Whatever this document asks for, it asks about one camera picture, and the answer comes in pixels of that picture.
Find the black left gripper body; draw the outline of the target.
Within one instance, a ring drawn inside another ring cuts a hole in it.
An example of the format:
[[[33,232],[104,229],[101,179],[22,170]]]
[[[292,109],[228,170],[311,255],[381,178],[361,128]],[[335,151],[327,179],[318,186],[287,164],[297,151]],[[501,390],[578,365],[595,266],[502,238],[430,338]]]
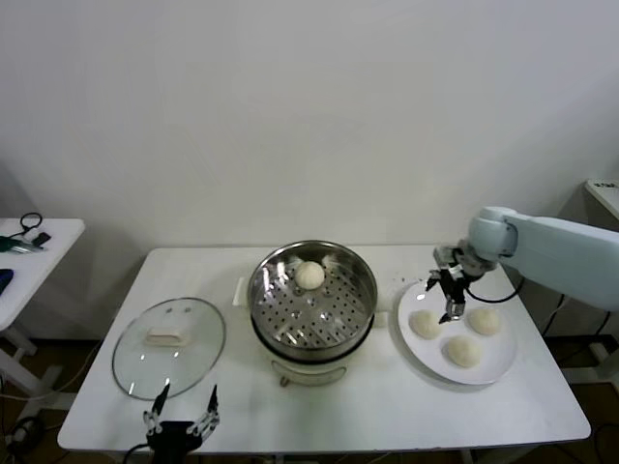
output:
[[[188,433],[191,421],[166,420],[161,432],[148,435],[153,464],[183,464],[186,456],[199,448],[199,437]]]

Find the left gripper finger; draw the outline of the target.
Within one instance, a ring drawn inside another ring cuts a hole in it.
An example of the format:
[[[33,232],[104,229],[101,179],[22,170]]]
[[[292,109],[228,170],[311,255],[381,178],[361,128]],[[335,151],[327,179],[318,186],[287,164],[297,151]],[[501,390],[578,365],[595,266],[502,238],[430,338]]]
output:
[[[218,386],[212,389],[207,410],[190,427],[192,436],[210,436],[220,424]]]
[[[162,424],[160,421],[160,415],[162,413],[163,406],[167,400],[170,385],[165,384],[162,391],[157,395],[150,411],[143,413],[143,421],[146,425],[146,434],[155,435],[162,433]]]

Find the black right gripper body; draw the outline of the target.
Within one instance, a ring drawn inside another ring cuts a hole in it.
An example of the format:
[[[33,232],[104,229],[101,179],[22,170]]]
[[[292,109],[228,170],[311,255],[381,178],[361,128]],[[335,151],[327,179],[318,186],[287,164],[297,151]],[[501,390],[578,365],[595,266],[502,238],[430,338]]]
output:
[[[448,302],[465,302],[467,280],[459,264],[455,266],[442,266],[440,268],[440,286]]]

